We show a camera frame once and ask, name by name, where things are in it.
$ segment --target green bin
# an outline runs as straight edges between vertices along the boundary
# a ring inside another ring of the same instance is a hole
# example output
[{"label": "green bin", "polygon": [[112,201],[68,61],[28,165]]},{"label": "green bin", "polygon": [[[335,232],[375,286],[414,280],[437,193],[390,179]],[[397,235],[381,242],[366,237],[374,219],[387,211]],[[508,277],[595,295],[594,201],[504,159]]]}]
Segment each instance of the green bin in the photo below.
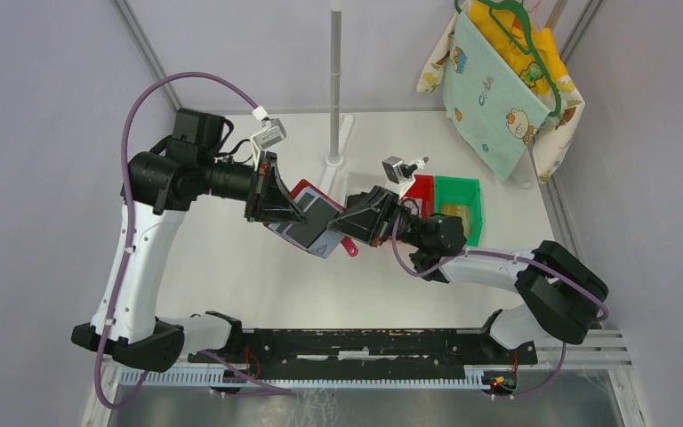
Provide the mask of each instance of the green bin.
[{"label": "green bin", "polygon": [[441,213],[441,205],[455,203],[470,210],[470,236],[467,244],[477,246],[483,231],[483,208],[480,204],[480,181],[453,176],[435,176],[433,179],[433,212]]}]

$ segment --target white wall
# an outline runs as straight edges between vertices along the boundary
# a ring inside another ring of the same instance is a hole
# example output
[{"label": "white wall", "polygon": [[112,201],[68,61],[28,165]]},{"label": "white wall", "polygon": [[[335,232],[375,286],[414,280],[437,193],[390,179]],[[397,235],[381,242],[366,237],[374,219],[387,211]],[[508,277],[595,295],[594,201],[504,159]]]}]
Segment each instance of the white wall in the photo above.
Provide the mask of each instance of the white wall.
[{"label": "white wall", "polygon": [[[530,9],[537,0],[527,0]],[[557,0],[544,0],[545,22]],[[327,109],[330,0],[130,0],[168,73],[208,71],[272,110]],[[568,0],[555,34],[565,40],[587,0]],[[345,0],[341,30],[343,109],[442,109],[414,91],[454,15],[454,0]],[[237,97],[208,96],[208,83],[174,83],[191,108],[246,111]]]},{"label": "white wall", "polygon": [[569,66],[588,104],[560,186],[655,425],[683,425],[683,2],[605,2]]},{"label": "white wall", "polygon": [[[90,319],[116,245],[119,138],[151,82],[111,3],[0,2],[0,426],[78,425]],[[143,106],[136,149],[170,132]]]}]

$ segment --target tabletop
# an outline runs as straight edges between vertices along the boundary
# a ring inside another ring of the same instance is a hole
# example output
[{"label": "tabletop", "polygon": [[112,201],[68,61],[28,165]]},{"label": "tabletop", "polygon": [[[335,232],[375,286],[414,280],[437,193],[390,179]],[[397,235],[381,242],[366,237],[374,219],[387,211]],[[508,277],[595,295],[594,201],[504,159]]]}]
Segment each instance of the tabletop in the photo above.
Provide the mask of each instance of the tabletop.
[{"label": "tabletop", "polygon": [[[541,192],[498,181],[443,111],[355,113],[331,196],[340,197],[345,173],[382,173],[388,156],[430,158],[424,171],[480,180],[484,228],[481,247],[533,248],[553,239]],[[301,179],[318,185],[328,151],[327,114],[278,115],[287,138],[271,147],[287,188]],[[236,126],[225,149],[259,129],[252,116]],[[237,160],[249,156],[245,146]],[[391,245],[358,243],[350,258],[340,246],[328,259],[291,246],[243,218],[244,203],[201,196],[173,242],[158,296],[157,315],[187,317],[216,310],[260,328],[430,328],[482,326],[516,294],[468,283],[410,277]],[[403,254],[408,246],[400,247]]]}]

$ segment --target clothes hanger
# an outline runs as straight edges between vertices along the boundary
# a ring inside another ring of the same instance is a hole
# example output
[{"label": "clothes hanger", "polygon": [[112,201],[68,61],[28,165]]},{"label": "clothes hanger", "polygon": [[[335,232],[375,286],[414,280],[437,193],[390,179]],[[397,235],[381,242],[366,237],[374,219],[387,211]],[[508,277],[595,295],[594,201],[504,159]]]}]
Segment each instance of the clothes hanger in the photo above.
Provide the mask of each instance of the clothes hanger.
[{"label": "clothes hanger", "polygon": [[[558,92],[558,88],[556,86],[556,83],[551,79],[551,74],[549,72],[549,69],[546,68],[546,64],[543,63],[543,60],[541,59],[541,55],[538,53],[538,50],[535,49],[535,45],[533,44],[533,35],[532,35],[532,29],[533,25],[530,23],[530,17],[527,16],[527,11],[525,10],[525,6],[522,5],[521,3],[515,1],[515,0],[503,0],[502,2],[493,2],[491,0],[477,0],[482,4],[485,4],[488,6],[488,14],[491,16],[491,18],[494,20],[496,25],[499,26],[499,28],[502,29],[504,34],[514,43],[514,45],[517,46],[517,48],[524,53],[525,55],[533,55],[533,58],[535,58],[535,63],[538,64],[538,68],[541,69],[541,72],[543,73],[543,76],[546,77],[546,81],[549,82],[549,86],[551,90],[553,91],[554,94],[554,101],[556,102],[556,108],[549,113],[549,116],[553,117],[558,117],[559,113],[561,112],[561,94]],[[454,8],[458,13],[462,13],[462,8],[459,6],[459,0],[454,0]],[[499,21],[498,18],[496,18],[496,15],[494,15],[494,9],[499,10],[499,11],[509,11],[514,13],[514,15],[517,17],[519,20],[519,23],[522,25],[522,30],[525,33],[525,40],[527,41],[527,48],[523,46],[512,34],[511,32],[506,29],[506,27],[503,26],[503,24]]]}]

